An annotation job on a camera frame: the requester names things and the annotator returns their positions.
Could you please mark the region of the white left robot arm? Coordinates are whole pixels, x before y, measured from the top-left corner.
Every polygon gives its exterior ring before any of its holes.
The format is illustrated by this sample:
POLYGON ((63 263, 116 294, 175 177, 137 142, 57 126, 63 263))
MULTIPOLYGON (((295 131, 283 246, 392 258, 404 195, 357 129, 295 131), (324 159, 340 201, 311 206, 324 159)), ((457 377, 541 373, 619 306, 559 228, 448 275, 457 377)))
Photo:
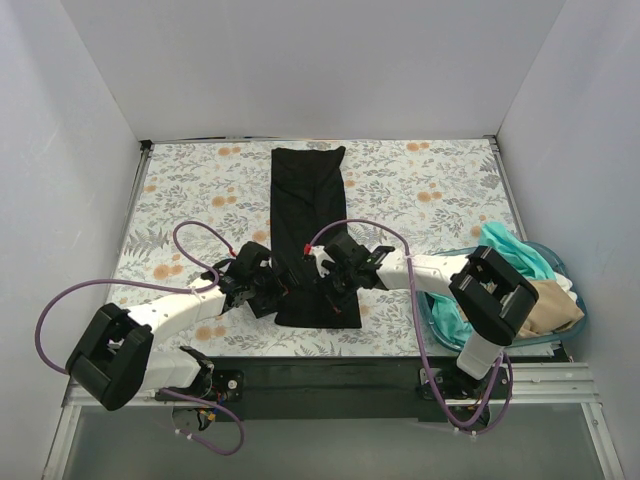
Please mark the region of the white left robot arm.
POLYGON ((138 393, 164 388, 193 400, 210 395, 214 363, 192 347, 168 352, 155 348, 194 324, 247 303, 258 318, 276 310, 297 282, 260 262, 247 271, 227 259, 201 274, 183 293, 122 309, 100 307, 69 356, 70 377, 109 411, 138 393))

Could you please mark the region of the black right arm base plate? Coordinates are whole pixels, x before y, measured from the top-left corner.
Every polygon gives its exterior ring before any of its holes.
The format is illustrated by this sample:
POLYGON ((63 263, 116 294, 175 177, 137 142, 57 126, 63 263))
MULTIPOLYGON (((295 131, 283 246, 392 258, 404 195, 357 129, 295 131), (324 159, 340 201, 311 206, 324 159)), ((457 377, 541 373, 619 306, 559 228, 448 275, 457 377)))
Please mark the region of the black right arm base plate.
POLYGON ((485 396, 504 399, 510 383, 504 366, 498 368, 492 390, 489 390, 491 371, 481 380, 476 380, 460 370, 455 363, 449 363, 443 368, 433 368, 433 375, 435 385, 444 400, 480 401, 485 396))

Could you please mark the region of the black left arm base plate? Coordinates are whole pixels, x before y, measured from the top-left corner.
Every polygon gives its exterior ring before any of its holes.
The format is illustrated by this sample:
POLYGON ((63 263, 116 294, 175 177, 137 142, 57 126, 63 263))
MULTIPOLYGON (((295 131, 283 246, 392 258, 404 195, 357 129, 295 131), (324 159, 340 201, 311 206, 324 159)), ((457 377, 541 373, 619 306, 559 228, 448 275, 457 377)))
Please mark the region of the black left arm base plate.
POLYGON ((205 375, 202 398, 210 401, 239 402, 243 398, 245 375, 241 370, 214 370, 205 375))

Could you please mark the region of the black t shirt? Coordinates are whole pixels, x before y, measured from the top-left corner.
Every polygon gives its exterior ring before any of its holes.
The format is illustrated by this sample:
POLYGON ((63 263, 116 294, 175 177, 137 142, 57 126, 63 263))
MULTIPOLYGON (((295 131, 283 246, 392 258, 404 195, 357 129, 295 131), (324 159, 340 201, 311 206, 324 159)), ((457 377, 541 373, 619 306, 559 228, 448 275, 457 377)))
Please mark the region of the black t shirt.
POLYGON ((303 259, 304 247, 323 227, 346 218, 340 166, 346 148, 271 151, 270 243, 274 267, 287 270, 297 286, 280 302, 279 326, 360 329, 358 297, 335 310, 315 285, 316 266, 303 259))

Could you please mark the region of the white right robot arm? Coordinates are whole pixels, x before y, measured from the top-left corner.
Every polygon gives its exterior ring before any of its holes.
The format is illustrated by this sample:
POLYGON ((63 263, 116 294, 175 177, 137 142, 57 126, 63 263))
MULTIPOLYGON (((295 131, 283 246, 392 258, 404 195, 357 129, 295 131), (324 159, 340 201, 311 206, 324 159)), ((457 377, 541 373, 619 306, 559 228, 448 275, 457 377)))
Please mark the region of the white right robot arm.
POLYGON ((512 344, 539 298, 532 284, 490 247, 446 256, 412 255, 390 246, 370 251, 359 244, 308 245, 304 253, 317 269, 318 289, 336 312, 360 289, 455 299, 472 334, 458 355, 452 383, 469 398, 486 389, 490 368, 512 344))

